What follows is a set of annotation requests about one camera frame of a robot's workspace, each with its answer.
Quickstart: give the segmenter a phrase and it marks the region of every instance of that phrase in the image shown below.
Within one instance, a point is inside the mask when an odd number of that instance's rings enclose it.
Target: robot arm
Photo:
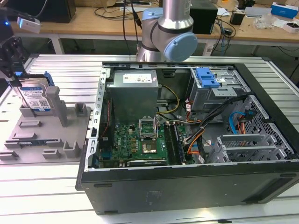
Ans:
[[[197,47],[189,15],[191,0],[163,0],[162,8],[149,8],[142,16],[142,46],[137,60],[141,62],[181,62]]]

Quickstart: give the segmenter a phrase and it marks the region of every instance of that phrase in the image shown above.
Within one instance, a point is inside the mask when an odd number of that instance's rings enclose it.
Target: blue hard drive label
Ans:
[[[38,86],[21,87],[21,93],[26,103],[34,111],[49,111],[51,109],[46,97],[43,96],[43,89]]]
[[[36,112],[44,112],[44,111],[50,111],[51,109],[32,109],[32,110]]]
[[[41,87],[21,87],[22,91],[40,91]]]

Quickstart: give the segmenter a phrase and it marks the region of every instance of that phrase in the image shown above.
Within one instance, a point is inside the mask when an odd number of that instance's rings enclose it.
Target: yellow wire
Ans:
[[[157,113],[159,113],[159,114],[161,114],[161,113],[171,113],[173,111],[176,111],[179,107],[179,98],[178,98],[177,94],[171,88],[169,88],[167,85],[162,85],[162,86],[164,86],[166,89],[168,89],[170,92],[172,92],[175,95],[175,97],[177,98],[177,105],[174,109],[172,109],[170,111],[162,111],[162,112],[157,112]]]

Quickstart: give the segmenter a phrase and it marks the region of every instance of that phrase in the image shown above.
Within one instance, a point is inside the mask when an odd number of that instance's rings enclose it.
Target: ram slot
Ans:
[[[166,144],[166,148],[167,148],[169,164],[175,165],[176,157],[175,157],[174,147],[172,145],[171,132],[170,132],[169,126],[167,124],[164,124],[163,129],[164,129],[164,137],[165,137],[165,144]]]
[[[176,130],[175,125],[170,125],[170,133],[171,133],[171,142],[173,147],[173,152],[175,155],[176,164],[182,164],[182,161],[184,159],[184,155],[182,154],[183,158],[181,159],[181,144],[179,142],[178,132]]]

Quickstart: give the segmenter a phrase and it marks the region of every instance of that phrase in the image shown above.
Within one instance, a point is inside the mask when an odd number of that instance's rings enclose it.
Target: white box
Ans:
[[[295,22],[287,22],[282,29],[288,31],[289,33],[299,33],[299,25]]]

